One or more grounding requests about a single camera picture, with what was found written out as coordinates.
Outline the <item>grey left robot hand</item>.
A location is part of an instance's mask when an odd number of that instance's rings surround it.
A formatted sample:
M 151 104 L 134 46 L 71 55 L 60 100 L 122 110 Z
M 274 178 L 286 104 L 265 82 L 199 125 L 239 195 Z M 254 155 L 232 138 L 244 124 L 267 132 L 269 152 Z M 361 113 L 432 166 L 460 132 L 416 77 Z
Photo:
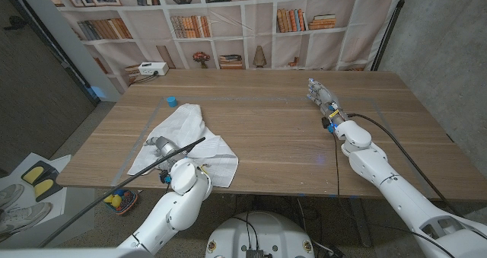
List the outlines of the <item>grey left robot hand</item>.
M 149 147 L 149 153 L 154 155 L 157 160 L 179 149 L 179 147 L 174 142 L 163 136 L 149 138 L 145 141 L 144 146 Z M 174 155 L 172 158 L 167 159 L 165 162 L 160 163 L 155 168 L 158 170 L 170 171 L 175 163 L 177 163 L 181 159 L 184 159 L 185 157 L 186 152 L 181 152 Z

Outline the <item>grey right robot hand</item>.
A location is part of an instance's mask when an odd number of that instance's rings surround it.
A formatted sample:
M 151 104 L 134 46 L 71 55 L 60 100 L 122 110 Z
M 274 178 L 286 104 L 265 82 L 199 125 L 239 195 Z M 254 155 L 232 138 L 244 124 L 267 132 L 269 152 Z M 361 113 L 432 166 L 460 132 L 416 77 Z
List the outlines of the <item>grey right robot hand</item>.
M 320 108 L 320 112 L 324 115 L 324 127 L 330 132 L 334 132 L 341 123 L 349 119 L 340 106 L 337 96 L 313 78 L 308 79 L 307 98 Z

